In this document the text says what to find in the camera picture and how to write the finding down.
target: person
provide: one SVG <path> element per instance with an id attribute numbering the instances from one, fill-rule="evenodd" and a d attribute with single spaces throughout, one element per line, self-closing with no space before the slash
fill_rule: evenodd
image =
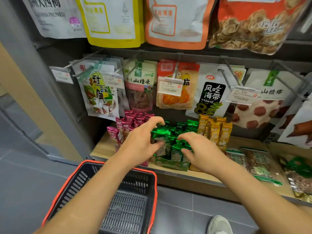
<path id="1" fill-rule="evenodd" d="M 35 233 L 98 233 L 124 176 L 161 147 L 161 142 L 150 143 L 151 130 L 158 123 L 164 125 L 163 118 L 152 117 L 131 131 L 119 151 L 108 159 L 68 204 Z M 192 164 L 218 178 L 235 193 L 263 233 L 312 233 L 312 220 L 307 213 L 272 192 L 225 156 L 214 143 L 194 132 L 181 134 L 177 139 L 184 139 L 191 145 L 194 153 L 187 149 L 182 149 L 182 152 Z M 226 219 L 216 216 L 210 222 L 207 233 L 232 234 L 232 230 Z"/>

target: orange candy bag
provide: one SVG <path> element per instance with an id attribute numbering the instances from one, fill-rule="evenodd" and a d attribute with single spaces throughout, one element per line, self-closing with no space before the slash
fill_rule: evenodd
<path id="1" fill-rule="evenodd" d="M 213 12 L 209 47 L 247 48 L 272 55 L 279 50 L 306 4 L 307 0 L 220 0 L 219 9 Z"/>
<path id="2" fill-rule="evenodd" d="M 172 78 L 176 63 L 159 62 L 157 64 L 157 76 Z M 179 62 L 177 69 L 177 79 L 184 80 L 181 96 L 157 93 L 156 106 L 177 110 L 189 109 L 192 107 L 196 85 L 198 80 L 199 64 Z"/>
<path id="3" fill-rule="evenodd" d="M 214 1 L 146 0 L 147 42 L 166 48 L 203 49 Z"/>

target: hand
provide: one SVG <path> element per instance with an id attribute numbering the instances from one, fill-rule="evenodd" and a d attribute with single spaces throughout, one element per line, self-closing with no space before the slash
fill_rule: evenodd
<path id="1" fill-rule="evenodd" d="M 125 161 L 130 169 L 152 157 L 163 145 L 163 142 L 151 144 L 151 131 L 157 127 L 157 123 L 165 125 L 162 117 L 152 117 L 131 131 L 114 157 L 122 157 L 121 160 Z"/>
<path id="2" fill-rule="evenodd" d="M 182 153 L 192 164 L 205 173 L 217 176 L 218 172 L 220 172 L 228 162 L 231 162 L 217 145 L 200 134 L 187 132 L 179 135 L 177 139 L 184 139 L 190 144 L 194 153 L 188 149 L 181 149 Z"/>

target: shopping basket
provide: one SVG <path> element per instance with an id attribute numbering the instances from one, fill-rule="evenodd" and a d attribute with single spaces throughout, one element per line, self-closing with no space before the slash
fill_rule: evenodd
<path id="1" fill-rule="evenodd" d="M 104 163 L 85 160 L 78 166 L 54 198 L 42 226 L 76 195 Z M 119 185 L 99 233 L 150 233 L 156 203 L 156 174 L 152 171 L 133 168 Z"/>

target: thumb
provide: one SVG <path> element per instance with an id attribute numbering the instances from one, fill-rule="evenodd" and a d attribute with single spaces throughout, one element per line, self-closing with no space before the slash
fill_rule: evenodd
<path id="1" fill-rule="evenodd" d="M 181 149 L 181 152 L 189 159 L 191 163 L 194 161 L 194 153 L 189 151 L 188 149 Z"/>
<path id="2" fill-rule="evenodd" d="M 157 143 L 149 145 L 149 148 L 148 148 L 149 153 L 154 154 L 158 149 L 160 149 L 162 145 L 164 145 L 164 142 L 157 142 Z"/>

